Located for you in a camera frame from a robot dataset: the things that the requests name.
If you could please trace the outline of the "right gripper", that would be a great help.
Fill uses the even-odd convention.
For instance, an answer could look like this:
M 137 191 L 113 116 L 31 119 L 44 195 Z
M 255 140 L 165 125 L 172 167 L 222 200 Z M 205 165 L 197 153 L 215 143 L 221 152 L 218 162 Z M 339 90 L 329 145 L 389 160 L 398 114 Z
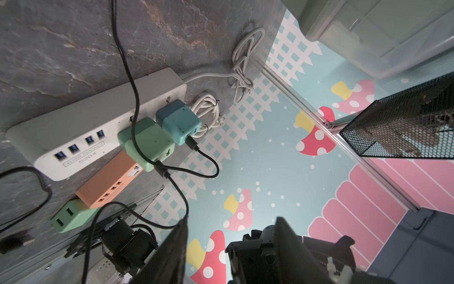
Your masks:
M 280 284 L 274 244 L 275 224 L 243 236 L 242 241 L 232 242 L 226 248 L 231 265 L 233 284 Z M 337 242 L 328 242 L 297 235 L 311 252 L 322 270 L 327 272 L 332 284 L 343 280 L 350 283 L 357 268 L 351 247 L 354 240 L 348 236 Z

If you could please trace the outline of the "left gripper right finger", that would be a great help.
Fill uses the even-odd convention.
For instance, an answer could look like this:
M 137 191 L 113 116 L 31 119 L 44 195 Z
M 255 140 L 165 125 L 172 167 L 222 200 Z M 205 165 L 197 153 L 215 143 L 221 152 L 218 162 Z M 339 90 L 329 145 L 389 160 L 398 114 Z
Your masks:
M 277 217 L 274 229 L 278 279 L 281 284 L 331 284 L 311 252 L 283 217 Z

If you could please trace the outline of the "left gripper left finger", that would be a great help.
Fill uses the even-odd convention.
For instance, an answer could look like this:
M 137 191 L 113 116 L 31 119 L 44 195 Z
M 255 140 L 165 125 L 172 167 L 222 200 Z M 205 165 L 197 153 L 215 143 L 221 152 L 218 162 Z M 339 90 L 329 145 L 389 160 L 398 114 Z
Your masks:
M 188 231 L 188 219 L 184 217 L 130 283 L 182 284 L 185 276 Z

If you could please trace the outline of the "teal USB charger adapter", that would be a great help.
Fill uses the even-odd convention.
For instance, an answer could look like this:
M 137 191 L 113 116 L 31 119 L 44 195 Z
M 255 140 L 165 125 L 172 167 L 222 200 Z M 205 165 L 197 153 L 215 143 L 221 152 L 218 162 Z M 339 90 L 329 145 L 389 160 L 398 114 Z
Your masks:
M 202 126 L 199 117 L 179 99 L 158 110 L 156 119 L 157 124 L 178 146 L 182 146 Z

